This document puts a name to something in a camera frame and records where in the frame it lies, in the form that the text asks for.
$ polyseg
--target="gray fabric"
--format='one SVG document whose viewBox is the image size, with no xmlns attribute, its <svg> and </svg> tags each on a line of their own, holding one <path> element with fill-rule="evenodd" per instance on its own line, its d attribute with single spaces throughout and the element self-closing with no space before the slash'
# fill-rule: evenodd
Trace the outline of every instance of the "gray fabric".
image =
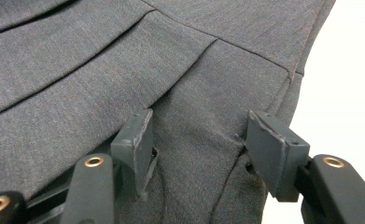
<svg viewBox="0 0 365 224">
<path fill-rule="evenodd" d="M 286 67 L 291 74 L 324 2 L 146 1 L 173 19 Z"/>
<path fill-rule="evenodd" d="M 0 0 L 0 31 L 29 21 L 71 0 Z"/>
<path fill-rule="evenodd" d="M 0 191 L 31 197 L 152 107 L 161 154 L 121 222 L 260 222 L 247 111 L 290 122 L 332 2 L 148 3 L 76 1 L 0 33 Z"/>
<path fill-rule="evenodd" d="M 82 0 L 0 34 L 0 111 L 79 68 L 150 10 L 139 0 Z"/>
</svg>

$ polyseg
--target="fabric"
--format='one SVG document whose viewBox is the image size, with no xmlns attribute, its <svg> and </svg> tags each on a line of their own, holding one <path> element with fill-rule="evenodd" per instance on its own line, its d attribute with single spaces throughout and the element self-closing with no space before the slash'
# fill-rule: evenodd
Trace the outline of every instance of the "fabric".
<svg viewBox="0 0 365 224">
<path fill-rule="evenodd" d="M 331 0 L 4 2 L 0 191 L 32 197 L 151 107 L 161 154 L 121 222 L 261 221 L 247 111 L 290 123 Z"/>
</svg>

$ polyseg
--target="garment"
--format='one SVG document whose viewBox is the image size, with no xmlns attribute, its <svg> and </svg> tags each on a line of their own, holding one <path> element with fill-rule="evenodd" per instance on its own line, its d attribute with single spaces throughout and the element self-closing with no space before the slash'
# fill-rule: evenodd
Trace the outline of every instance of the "garment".
<svg viewBox="0 0 365 224">
<path fill-rule="evenodd" d="M 159 162 L 121 221 L 260 222 L 247 111 L 290 123 L 333 4 L 0 1 L 0 191 L 30 198 L 150 107 Z"/>
</svg>

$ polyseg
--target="white background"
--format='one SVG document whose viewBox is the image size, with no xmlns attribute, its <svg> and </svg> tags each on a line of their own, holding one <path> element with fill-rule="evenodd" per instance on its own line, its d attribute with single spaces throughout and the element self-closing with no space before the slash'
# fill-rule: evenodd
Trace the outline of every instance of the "white background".
<svg viewBox="0 0 365 224">
<path fill-rule="evenodd" d="M 365 180 L 365 0 L 337 0 L 311 50 L 290 128 L 310 156 L 349 161 Z M 298 203 L 269 195 L 264 224 L 302 223 Z"/>
</svg>

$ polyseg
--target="white surface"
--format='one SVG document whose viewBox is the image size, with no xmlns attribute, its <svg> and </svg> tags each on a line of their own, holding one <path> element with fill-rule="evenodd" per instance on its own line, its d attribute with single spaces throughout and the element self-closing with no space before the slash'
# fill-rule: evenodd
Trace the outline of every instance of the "white surface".
<svg viewBox="0 0 365 224">
<path fill-rule="evenodd" d="M 337 0 L 311 50 L 290 128 L 310 156 L 349 161 L 365 180 L 365 0 Z M 301 202 L 269 197 L 262 223 L 302 223 Z"/>
</svg>

